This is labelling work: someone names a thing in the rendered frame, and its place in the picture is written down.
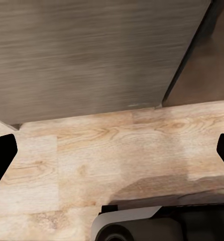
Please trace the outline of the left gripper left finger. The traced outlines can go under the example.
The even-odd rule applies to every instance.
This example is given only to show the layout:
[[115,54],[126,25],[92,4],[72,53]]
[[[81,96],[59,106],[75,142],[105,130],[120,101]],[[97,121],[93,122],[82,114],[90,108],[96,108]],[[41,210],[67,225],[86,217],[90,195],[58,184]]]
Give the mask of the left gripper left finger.
[[18,146],[13,134],[0,137],[0,180],[18,152]]

